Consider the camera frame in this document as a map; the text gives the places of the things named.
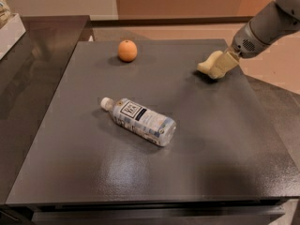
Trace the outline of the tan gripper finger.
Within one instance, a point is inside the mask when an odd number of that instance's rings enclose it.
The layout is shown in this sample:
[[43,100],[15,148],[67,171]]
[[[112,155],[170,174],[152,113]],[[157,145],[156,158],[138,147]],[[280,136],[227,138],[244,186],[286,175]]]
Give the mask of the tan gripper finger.
[[220,79],[238,65],[239,57],[234,52],[225,52],[217,59],[213,67],[213,75],[216,79]]

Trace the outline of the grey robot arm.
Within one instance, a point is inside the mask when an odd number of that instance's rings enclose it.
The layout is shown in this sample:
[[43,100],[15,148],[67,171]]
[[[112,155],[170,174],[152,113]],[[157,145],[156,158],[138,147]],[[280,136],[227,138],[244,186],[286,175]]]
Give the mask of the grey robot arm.
[[210,77],[222,78],[241,58],[255,57],[280,38],[299,30],[300,0],[270,2],[234,35],[232,44],[211,67]]

